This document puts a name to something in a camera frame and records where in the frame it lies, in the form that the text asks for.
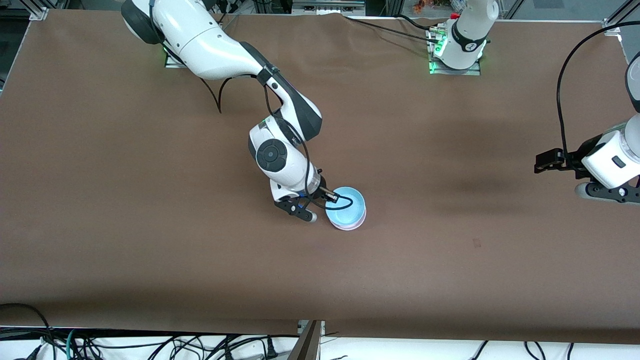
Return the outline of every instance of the white floor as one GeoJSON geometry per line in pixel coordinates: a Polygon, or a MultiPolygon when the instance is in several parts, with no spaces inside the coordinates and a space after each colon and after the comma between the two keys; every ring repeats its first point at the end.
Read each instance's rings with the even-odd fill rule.
{"type": "MultiPolygon", "coordinates": [[[[105,338],[98,339],[100,345],[136,345],[158,343],[166,340],[157,338],[105,338]]],[[[202,341],[206,347],[213,347],[223,339],[222,336],[204,336],[202,341]]],[[[279,353],[290,351],[296,342],[295,338],[277,338],[273,343],[279,353]]],[[[460,340],[399,340],[399,339],[370,339],[370,338],[323,338],[320,360],[334,360],[347,356],[346,360],[469,360],[477,351],[481,341],[460,340]]],[[[0,341],[0,360],[14,360],[26,358],[38,346],[38,340],[0,341]]],[[[534,355],[540,354],[533,343],[529,343],[534,355]]],[[[540,343],[545,351],[547,360],[566,359],[567,343],[540,343]]],[[[102,349],[103,360],[145,360],[156,347],[132,349],[102,349]]],[[[165,347],[156,360],[167,360],[173,346],[165,347]]],[[[246,359],[262,354],[262,345],[256,341],[232,352],[235,360],[246,359]]],[[[37,357],[38,360],[52,360],[53,355],[49,345],[44,346],[37,357]]],[[[58,359],[66,359],[65,354],[58,350],[58,359]]],[[[532,360],[524,349],[521,341],[489,341],[479,360],[532,360]]],[[[573,360],[637,360],[640,359],[640,346],[636,345],[598,345],[576,344],[571,356],[573,360]]],[[[198,360],[192,352],[181,351],[175,360],[198,360]]]]}

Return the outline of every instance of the teal cable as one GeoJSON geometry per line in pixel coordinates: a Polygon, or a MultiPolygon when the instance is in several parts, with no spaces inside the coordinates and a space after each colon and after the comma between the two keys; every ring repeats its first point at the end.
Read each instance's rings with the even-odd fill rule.
{"type": "Polygon", "coordinates": [[[69,331],[69,336],[67,336],[67,360],[71,360],[71,339],[74,334],[75,329],[69,331]]]}

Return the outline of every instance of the light blue plate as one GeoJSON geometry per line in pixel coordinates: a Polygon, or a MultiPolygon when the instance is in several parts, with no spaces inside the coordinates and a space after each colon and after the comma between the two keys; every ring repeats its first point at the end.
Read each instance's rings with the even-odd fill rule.
{"type": "MultiPolygon", "coordinates": [[[[343,186],[342,188],[337,188],[334,192],[339,193],[342,196],[346,196],[353,200],[353,205],[343,210],[326,210],[326,216],[329,217],[334,224],[339,226],[351,226],[362,218],[364,215],[364,197],[362,194],[348,186],[343,186]]],[[[343,199],[342,197],[338,199],[337,203],[327,202],[327,208],[339,208],[341,206],[348,205],[349,201],[347,199],[343,199]]]]}

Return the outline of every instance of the round black joint cap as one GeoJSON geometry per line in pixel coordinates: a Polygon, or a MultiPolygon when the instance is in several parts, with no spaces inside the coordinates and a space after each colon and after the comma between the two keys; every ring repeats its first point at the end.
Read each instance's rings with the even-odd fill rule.
{"type": "Polygon", "coordinates": [[[278,172],[287,163],[287,147],[280,140],[269,139],[260,144],[255,159],[262,169],[278,172]]]}

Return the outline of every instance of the brown table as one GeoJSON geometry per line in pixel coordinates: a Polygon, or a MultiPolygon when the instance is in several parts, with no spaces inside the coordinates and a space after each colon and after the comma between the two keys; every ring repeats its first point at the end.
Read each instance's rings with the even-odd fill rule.
{"type": "MultiPolygon", "coordinates": [[[[429,75],[419,40],[340,15],[234,21],[321,109],[312,161],[367,201],[343,232],[273,206],[246,148],[268,114],[255,80],[230,82],[220,115],[119,13],[51,11],[0,97],[0,300],[57,326],[291,333],[322,318],[343,336],[640,343],[638,208],[533,174],[560,144],[562,61],[598,28],[499,22],[483,75],[450,77],[429,75]]],[[[571,149],[633,114],[625,68],[604,36],[572,61],[571,149]]]]}

